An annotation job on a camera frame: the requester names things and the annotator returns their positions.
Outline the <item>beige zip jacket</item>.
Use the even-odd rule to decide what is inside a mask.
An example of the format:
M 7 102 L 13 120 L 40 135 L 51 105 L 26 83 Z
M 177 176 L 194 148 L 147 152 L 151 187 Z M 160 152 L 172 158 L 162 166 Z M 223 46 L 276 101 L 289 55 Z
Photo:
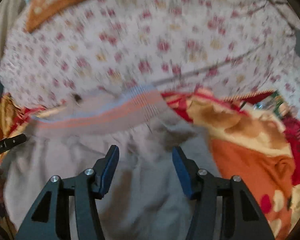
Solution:
M 90 92 L 33 116 L 24 135 L 2 163 L 19 239 L 185 239 L 194 202 L 173 151 L 220 176 L 206 129 L 182 119 L 152 86 Z

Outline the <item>orange yellow red blanket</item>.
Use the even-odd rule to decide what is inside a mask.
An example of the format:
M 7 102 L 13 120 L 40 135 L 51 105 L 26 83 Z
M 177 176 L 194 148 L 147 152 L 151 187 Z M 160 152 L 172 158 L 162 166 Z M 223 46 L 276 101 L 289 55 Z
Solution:
M 241 114 L 209 99 L 190 101 L 187 122 L 155 89 L 127 94 L 90 93 L 59 113 L 30 122 L 28 141 L 3 161 L 4 201 L 16 227 L 48 179 L 68 178 L 92 167 L 110 145 L 120 150 L 110 191 L 98 201 L 106 239 L 181 239 L 192 204 L 172 164 L 180 146 L 213 175 L 239 175 L 264 211 L 276 239 L 290 232 L 295 164 L 275 116 Z

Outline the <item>floral white quilt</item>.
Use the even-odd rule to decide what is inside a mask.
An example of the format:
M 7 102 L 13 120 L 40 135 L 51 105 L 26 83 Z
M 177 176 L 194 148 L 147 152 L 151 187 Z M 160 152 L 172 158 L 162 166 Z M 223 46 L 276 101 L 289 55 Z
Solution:
M 21 106 L 144 83 L 217 96 L 279 86 L 300 100 L 282 0 L 86 0 L 31 30 L 56 3 L 34 0 L 8 33 L 0 80 Z

